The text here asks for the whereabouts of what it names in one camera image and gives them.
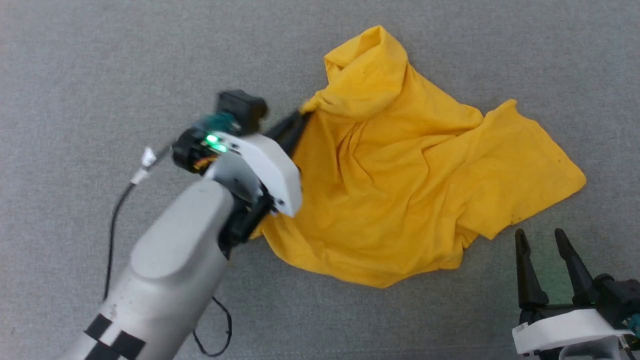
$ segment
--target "gray floor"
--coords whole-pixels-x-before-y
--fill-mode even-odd
[[[552,301],[570,299],[564,227],[592,273],[640,276],[637,1],[0,1],[0,351],[46,359],[93,317],[109,215],[144,146],[207,113],[217,92],[264,96],[271,121],[326,83],[322,57],[382,24],[414,66],[483,112],[515,98],[587,175],[522,224]],[[169,163],[121,216],[135,239],[194,177]],[[226,359],[514,359],[513,232],[478,239],[456,271],[386,290],[239,249],[219,298]],[[200,332],[213,350],[225,321]],[[187,340],[179,359],[203,359]]]

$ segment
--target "black connector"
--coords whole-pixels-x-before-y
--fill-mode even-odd
[[[202,145],[202,140],[205,136],[207,136],[207,133],[197,127],[192,127],[183,132],[172,145],[173,163],[188,172],[200,173],[194,167],[194,164],[198,160],[213,154],[210,148]]]
[[[216,113],[229,113],[236,118],[238,136],[260,131],[260,119],[267,115],[267,102],[242,90],[221,92],[216,103]]]
[[[640,313],[640,282],[615,281],[609,274],[598,275],[593,286],[599,292],[596,310],[615,329],[625,329],[623,321]]]

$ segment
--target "yellow cloth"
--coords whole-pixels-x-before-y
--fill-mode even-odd
[[[384,288],[460,266],[492,239],[580,190],[584,174],[509,100],[485,117],[408,63],[382,27],[324,57],[329,85],[294,156],[303,205],[260,230],[284,261]]]

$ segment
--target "black cable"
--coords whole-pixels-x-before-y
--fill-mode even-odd
[[[164,159],[164,157],[169,153],[169,151],[171,150],[171,145],[173,145],[173,141],[165,145],[162,150],[158,152],[156,160],[151,163],[151,165],[142,167],[141,169],[146,172],[150,172],[151,169],[156,166],[162,159]],[[113,208],[113,214],[111,215],[111,227],[109,228],[109,255],[107,256],[107,274],[104,279],[104,293],[102,296],[102,301],[105,301],[107,299],[107,296],[109,296],[109,285],[111,284],[111,267],[113,266],[113,239],[115,237],[118,214],[120,213],[122,204],[124,204],[125,200],[127,200],[129,194],[131,193],[133,188],[136,187],[136,185],[136,183],[129,183],[129,185],[127,185],[127,188],[122,192],[122,195],[120,196],[120,199],[118,200],[115,208]]]
[[[627,352],[627,356],[629,356],[629,360],[636,360],[636,357],[634,356],[634,353],[631,352],[630,348],[626,348],[625,351]]]
[[[173,142],[170,142],[165,147],[163,147],[162,150],[158,152],[158,155],[156,156],[156,160],[153,163],[151,163],[151,165],[147,167],[142,167],[141,169],[144,171],[150,172],[151,169],[154,166],[156,166],[162,159],[164,159],[164,157],[169,153],[169,151],[171,150],[172,144]],[[107,257],[107,274],[104,280],[104,294],[102,296],[102,301],[105,301],[109,296],[109,285],[111,283],[111,268],[113,267],[113,243],[114,243],[114,237],[115,237],[116,222],[118,221],[118,214],[120,213],[122,204],[124,204],[124,202],[127,200],[127,198],[129,197],[133,189],[136,187],[136,185],[137,183],[133,183],[133,182],[129,183],[129,185],[127,185],[127,188],[122,192],[120,199],[118,200],[118,203],[113,208],[113,214],[111,215],[111,227],[109,228],[109,255]],[[227,342],[225,343],[225,346],[222,348],[222,350],[220,350],[215,354],[210,354],[204,349],[204,346],[202,346],[202,343],[200,342],[200,339],[198,339],[198,335],[196,335],[195,330],[193,331],[193,339],[196,341],[196,344],[198,344],[200,351],[204,355],[208,357],[218,357],[227,350],[227,348],[229,347],[229,343],[231,342],[231,314],[229,313],[227,308],[220,301],[216,299],[216,297],[211,297],[211,300],[213,300],[213,302],[215,302],[218,306],[220,306],[220,309],[222,309],[222,311],[224,311],[225,314],[227,315],[227,327],[228,327]]]
[[[109,296],[109,284],[111,283],[111,266],[113,264],[113,237],[116,229],[116,221],[118,220],[118,214],[120,212],[120,208],[122,204],[124,204],[125,200],[129,197],[131,190],[136,187],[136,184],[129,183],[127,188],[122,192],[120,196],[120,200],[118,200],[118,204],[113,208],[113,214],[111,216],[111,227],[109,228],[109,256],[107,257],[107,275],[104,279],[104,295],[102,296],[102,301],[107,300],[107,296]]]
[[[196,334],[195,330],[193,331],[193,339],[196,341],[196,344],[200,348],[200,352],[202,354],[208,357],[218,357],[227,350],[227,348],[229,347],[229,343],[231,342],[231,314],[229,313],[229,310],[227,310],[227,308],[216,299],[216,297],[211,297],[211,300],[213,300],[213,302],[220,306],[220,309],[222,309],[222,311],[224,311],[227,315],[227,342],[225,343],[225,346],[222,348],[222,350],[215,354],[210,354],[204,349],[204,346],[202,346],[202,343],[200,342],[200,339],[198,339],[198,335]]]

